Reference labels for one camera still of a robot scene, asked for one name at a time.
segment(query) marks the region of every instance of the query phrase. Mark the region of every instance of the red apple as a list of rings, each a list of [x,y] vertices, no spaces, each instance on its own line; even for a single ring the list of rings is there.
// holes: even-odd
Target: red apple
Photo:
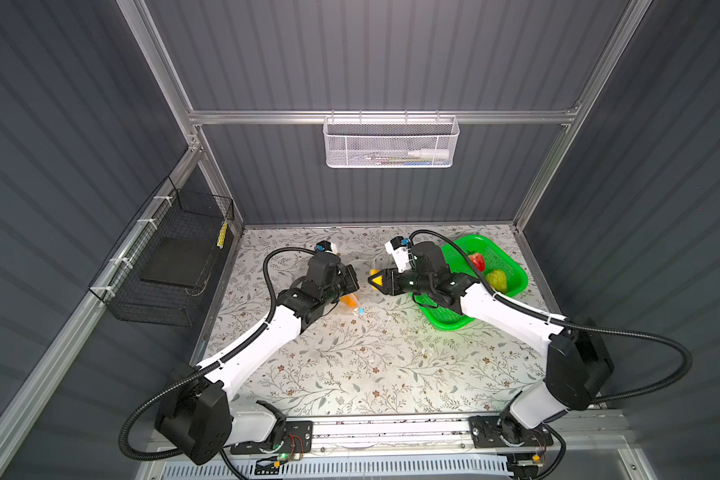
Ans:
[[[485,271],[485,259],[480,254],[471,254],[469,256],[469,259],[472,260],[472,263],[480,270],[480,272]]]

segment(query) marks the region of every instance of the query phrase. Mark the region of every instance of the gray corrugated wall panel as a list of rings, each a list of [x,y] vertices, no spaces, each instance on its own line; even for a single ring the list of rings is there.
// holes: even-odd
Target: gray corrugated wall panel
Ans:
[[[573,106],[626,0],[148,0],[205,110]]]
[[[525,233],[564,312],[691,348],[623,408],[662,478],[720,475],[720,2],[654,2]],[[606,392],[677,364],[607,342]]]
[[[112,2],[0,2],[0,415],[186,149],[139,52]],[[171,335],[144,355],[184,348],[185,335]],[[97,361],[131,337],[110,342]],[[88,395],[111,401],[95,391]],[[71,468],[86,461],[74,465],[58,447],[54,457]]]
[[[326,165],[318,125],[207,125],[248,224],[510,220],[559,131],[465,125],[450,168]]]
[[[105,314],[3,478],[131,478],[139,464],[118,451],[120,426],[164,386],[168,370],[187,360],[198,327],[193,336]],[[153,424],[154,414],[144,415],[132,445],[143,449]]]

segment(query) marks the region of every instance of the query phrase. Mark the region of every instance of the metal mounting plate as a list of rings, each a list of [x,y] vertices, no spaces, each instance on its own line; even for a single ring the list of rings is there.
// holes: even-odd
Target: metal mounting plate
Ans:
[[[303,446],[300,442],[296,442],[293,445],[293,439],[288,435],[293,435],[302,440]],[[292,451],[308,453],[312,450],[312,422],[292,422],[286,421],[286,436],[282,440],[282,444],[274,451],[266,451],[263,449],[263,444],[257,442],[244,442],[237,443],[230,447],[231,455],[255,455],[261,453],[271,453],[275,455],[277,453],[290,453]]]
[[[500,436],[501,428],[498,426],[498,416],[474,416],[469,417],[469,431],[472,436],[472,442],[476,448],[499,448],[507,447],[508,444]],[[549,430],[541,427],[542,438],[538,438],[538,443],[533,438],[529,438],[521,447],[538,447],[539,444],[551,447],[554,445],[554,439]]]

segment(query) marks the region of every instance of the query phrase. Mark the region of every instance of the white bottle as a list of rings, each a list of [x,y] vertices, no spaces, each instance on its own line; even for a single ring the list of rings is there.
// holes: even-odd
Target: white bottle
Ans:
[[[408,156],[413,158],[447,159],[451,156],[451,151],[445,148],[423,148],[421,150],[409,151]]]

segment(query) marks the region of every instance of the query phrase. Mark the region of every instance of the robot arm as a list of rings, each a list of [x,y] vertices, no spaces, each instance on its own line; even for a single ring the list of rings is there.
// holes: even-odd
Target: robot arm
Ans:
[[[354,269],[342,264],[335,251],[329,242],[317,245],[301,285],[277,296],[271,319],[261,319],[196,368],[180,364],[172,371],[169,385],[217,366],[165,394],[155,420],[155,429],[195,464],[208,462],[224,445],[260,442],[274,449],[282,440],[285,417],[280,411],[266,402],[231,400],[256,369],[317,321],[328,304],[357,291]]]
[[[375,289],[387,295],[412,293],[414,301],[426,294],[438,307],[511,334],[546,361],[546,378],[520,392],[500,414],[502,439],[508,445],[522,444],[548,418],[587,408],[610,377],[614,366],[598,334],[566,329],[559,324],[565,316],[490,292],[473,276],[451,273],[442,250],[432,242],[413,244],[396,237],[386,248],[396,268],[368,278]]]

